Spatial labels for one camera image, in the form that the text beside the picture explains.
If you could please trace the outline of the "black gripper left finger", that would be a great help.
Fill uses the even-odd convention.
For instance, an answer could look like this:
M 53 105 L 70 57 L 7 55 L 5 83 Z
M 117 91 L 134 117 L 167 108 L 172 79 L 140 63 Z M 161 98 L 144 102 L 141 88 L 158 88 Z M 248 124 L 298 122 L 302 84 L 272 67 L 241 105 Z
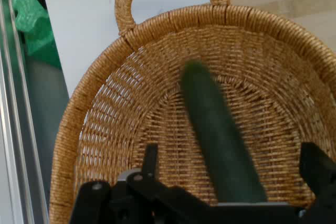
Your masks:
M 114 186 L 96 180 L 78 192 L 70 223 L 217 223 L 214 208 L 156 178 L 158 145 L 147 145 L 142 168 Z

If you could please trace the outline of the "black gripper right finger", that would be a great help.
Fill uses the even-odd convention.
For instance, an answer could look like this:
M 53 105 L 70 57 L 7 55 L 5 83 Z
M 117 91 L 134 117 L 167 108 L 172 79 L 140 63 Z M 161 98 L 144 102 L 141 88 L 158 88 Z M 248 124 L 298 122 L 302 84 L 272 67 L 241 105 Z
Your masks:
M 316 197 L 300 223 L 335 223 L 335 162 L 315 143 L 305 142 L 299 172 Z

